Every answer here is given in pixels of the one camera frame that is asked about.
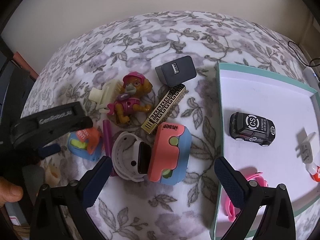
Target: toy dog's ear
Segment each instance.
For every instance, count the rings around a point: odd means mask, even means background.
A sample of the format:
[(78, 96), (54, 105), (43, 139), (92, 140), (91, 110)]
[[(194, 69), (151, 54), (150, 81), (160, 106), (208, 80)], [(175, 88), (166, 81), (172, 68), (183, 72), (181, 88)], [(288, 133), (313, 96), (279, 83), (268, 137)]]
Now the toy dog's ear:
[(152, 84), (150, 83), (150, 81), (148, 79), (145, 79), (144, 83), (143, 83), (143, 92), (148, 94), (151, 92), (151, 90), (152, 90)]

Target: beige plastic piece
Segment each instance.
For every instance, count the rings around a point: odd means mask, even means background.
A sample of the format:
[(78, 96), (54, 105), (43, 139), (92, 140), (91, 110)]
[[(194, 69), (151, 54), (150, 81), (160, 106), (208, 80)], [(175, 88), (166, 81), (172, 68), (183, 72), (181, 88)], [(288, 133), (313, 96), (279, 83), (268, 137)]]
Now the beige plastic piece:
[(92, 88), (89, 100), (96, 102), (96, 110), (102, 114), (110, 112), (107, 105), (113, 103), (120, 94), (122, 83), (118, 79), (112, 79), (102, 86), (102, 90)]
[(44, 179), (46, 184), (48, 184), (50, 187), (57, 187), (61, 180), (61, 173), (58, 167), (49, 164), (45, 171)]

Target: toy dog's pink hat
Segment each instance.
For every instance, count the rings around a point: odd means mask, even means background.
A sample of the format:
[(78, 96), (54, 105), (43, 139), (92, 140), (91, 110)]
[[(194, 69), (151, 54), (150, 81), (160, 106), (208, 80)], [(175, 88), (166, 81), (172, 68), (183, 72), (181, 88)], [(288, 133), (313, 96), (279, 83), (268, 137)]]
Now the toy dog's pink hat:
[(139, 72), (137, 72), (137, 71), (134, 71), (134, 72), (130, 72), (129, 74), (127, 74), (126, 76), (124, 76), (124, 78), (123, 78), (123, 87), (125, 87), (125, 84), (127, 84), (127, 81), (128, 81), (128, 79), (130, 78), (130, 77), (137, 77), (137, 78), (139, 78), (140, 79), (140, 83), (143, 85), (143, 83), (144, 83), (144, 80), (146, 79), (146, 77), (143, 75), (143, 74), (141, 74), (141, 73), (139, 73)]

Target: glue bottle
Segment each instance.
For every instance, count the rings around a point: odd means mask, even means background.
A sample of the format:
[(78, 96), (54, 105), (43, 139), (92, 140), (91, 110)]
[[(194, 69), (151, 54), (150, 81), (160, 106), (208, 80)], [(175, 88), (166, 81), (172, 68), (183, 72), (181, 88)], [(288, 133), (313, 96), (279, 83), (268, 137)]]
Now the glue bottle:
[(306, 170), (310, 173), (313, 180), (320, 182), (320, 167), (313, 162), (311, 141), (316, 135), (316, 132), (310, 133), (307, 138), (301, 143), (301, 157), (306, 165)]

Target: usb port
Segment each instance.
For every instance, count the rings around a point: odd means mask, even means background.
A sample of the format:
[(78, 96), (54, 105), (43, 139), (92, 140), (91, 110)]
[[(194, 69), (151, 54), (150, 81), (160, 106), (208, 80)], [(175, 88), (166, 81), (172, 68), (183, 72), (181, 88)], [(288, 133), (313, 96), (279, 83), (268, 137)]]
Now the usb port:
[(175, 74), (178, 74), (179, 73), (179, 69), (178, 69), (177, 64), (176, 63), (172, 63), (171, 66), (172, 66), (173, 72)]

